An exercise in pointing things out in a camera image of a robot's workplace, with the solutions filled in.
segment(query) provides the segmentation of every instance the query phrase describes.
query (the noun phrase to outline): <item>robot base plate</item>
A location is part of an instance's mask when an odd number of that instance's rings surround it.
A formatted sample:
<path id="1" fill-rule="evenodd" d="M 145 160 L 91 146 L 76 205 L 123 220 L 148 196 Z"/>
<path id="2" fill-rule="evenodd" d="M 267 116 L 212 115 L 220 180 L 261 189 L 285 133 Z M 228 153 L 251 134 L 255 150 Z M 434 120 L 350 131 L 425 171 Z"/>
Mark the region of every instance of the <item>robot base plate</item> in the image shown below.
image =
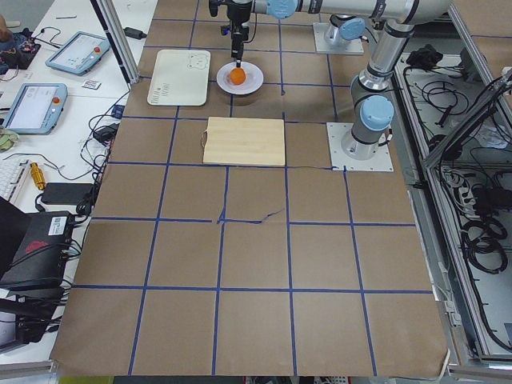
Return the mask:
<path id="1" fill-rule="evenodd" d="M 393 172 L 390 152 L 387 146 L 377 148 L 375 155 L 368 160 L 352 158 L 342 149 L 343 135 L 352 129 L 350 122 L 328 122 L 327 134 L 329 137 L 330 164 L 334 170 L 364 170 L 369 172 Z M 386 140 L 384 134 L 381 142 Z"/>
<path id="2" fill-rule="evenodd" d="M 329 29 L 328 22 L 316 22 L 313 24 L 314 44 L 317 52 L 320 54 L 350 54 L 362 55 L 365 50 L 362 48 L 362 42 L 356 38 L 344 46 L 332 46 L 326 42 L 324 35 Z"/>

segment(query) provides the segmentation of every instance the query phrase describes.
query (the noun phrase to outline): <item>orange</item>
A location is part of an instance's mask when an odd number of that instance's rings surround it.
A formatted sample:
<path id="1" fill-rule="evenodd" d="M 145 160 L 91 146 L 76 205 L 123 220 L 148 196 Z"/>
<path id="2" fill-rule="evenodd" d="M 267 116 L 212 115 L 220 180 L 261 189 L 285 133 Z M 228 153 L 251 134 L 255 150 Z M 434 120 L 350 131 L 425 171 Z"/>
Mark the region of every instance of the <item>orange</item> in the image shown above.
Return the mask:
<path id="1" fill-rule="evenodd" d="M 239 86 L 246 80 L 246 72 L 242 68 L 234 68 L 230 73 L 230 79 L 233 84 Z"/>

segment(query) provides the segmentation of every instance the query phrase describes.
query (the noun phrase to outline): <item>yellow connector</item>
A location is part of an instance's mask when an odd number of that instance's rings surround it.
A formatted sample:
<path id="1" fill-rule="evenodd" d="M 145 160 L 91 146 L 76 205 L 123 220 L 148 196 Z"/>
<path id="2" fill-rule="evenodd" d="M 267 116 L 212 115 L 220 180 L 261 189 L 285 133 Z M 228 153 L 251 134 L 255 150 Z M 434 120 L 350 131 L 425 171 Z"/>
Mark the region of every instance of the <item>yellow connector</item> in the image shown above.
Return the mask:
<path id="1" fill-rule="evenodd" d="M 30 164 L 30 175 L 32 176 L 34 184 L 38 190 L 44 190 L 46 187 L 45 177 L 42 174 L 41 168 L 38 167 L 36 162 L 32 162 Z"/>

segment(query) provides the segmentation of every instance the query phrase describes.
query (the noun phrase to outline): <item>white plate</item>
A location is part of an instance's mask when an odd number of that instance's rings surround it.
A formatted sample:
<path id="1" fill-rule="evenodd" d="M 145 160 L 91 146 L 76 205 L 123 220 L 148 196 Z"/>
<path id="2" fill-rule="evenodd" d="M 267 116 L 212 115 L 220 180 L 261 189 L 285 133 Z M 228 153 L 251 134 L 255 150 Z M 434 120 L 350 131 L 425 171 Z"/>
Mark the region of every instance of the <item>white plate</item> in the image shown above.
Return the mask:
<path id="1" fill-rule="evenodd" d="M 242 62 L 242 68 L 246 72 L 246 80 L 236 86 L 232 83 L 230 73 L 236 67 L 236 62 L 228 62 L 217 72 L 217 84 L 229 94 L 250 94 L 259 89 L 263 84 L 263 72 L 250 62 Z"/>

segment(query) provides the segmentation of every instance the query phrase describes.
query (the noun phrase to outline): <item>tablet screen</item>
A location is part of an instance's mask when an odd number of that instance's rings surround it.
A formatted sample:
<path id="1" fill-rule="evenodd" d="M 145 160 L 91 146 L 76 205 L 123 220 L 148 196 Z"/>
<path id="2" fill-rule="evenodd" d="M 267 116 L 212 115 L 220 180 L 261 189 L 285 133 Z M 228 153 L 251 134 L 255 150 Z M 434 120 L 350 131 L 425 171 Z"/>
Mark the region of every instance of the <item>tablet screen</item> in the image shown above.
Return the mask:
<path id="1" fill-rule="evenodd" d="M 79 34 L 70 44 L 64 46 L 51 62 L 77 70 L 89 58 L 94 48 L 100 46 L 102 42 L 103 39 L 87 34 Z"/>
<path id="2" fill-rule="evenodd" d="M 12 130 L 38 130 L 57 92 L 56 86 L 28 86 L 20 97 L 14 116 L 10 120 Z"/>

